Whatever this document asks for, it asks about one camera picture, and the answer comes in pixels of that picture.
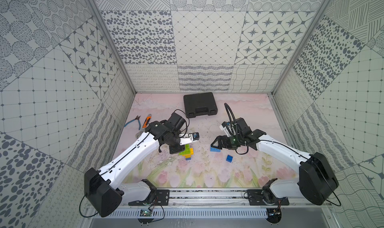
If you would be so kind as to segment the yellow lego brick 2x4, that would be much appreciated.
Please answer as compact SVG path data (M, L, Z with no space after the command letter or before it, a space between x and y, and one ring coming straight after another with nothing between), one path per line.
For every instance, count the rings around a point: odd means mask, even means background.
M192 148L190 148L190 151L189 151L188 154L185 155L185 158L186 158L186 159L191 159L193 154L194 154L194 151L193 151Z

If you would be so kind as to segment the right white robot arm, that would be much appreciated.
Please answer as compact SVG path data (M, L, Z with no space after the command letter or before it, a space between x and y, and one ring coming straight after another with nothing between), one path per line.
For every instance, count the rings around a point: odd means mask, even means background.
M283 144L266 132L251 128L243 118L223 122L220 129L225 135L217 136L212 148L237 150L241 146L261 151L290 167L296 174L294 179L274 178L261 191L266 205L281 203L285 198L305 198L314 205L322 205L335 193L339 182L327 158L316 152L310 154Z

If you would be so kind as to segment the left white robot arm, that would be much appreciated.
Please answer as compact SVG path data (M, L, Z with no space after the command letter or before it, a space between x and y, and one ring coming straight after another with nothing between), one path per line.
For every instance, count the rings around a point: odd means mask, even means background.
M185 119L172 113L168 120L149 123L135 142L100 169L90 168L84 176L84 197L104 218L121 204L152 205L157 188L148 180L124 185L126 176L149 154L166 144L171 154L183 152L187 144L200 139L199 133L181 131Z

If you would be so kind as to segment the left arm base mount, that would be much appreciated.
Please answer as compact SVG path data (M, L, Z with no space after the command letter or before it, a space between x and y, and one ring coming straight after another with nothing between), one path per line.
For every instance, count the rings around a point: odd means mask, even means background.
M130 202L129 206L149 206L152 204L167 206L170 199L170 190L151 191L149 196L143 201Z

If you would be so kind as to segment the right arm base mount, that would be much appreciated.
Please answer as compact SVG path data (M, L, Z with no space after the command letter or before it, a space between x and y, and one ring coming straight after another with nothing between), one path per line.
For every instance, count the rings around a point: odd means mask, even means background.
M265 192L260 189L247 190L245 198L250 206L288 206L288 198L276 198L271 192Z

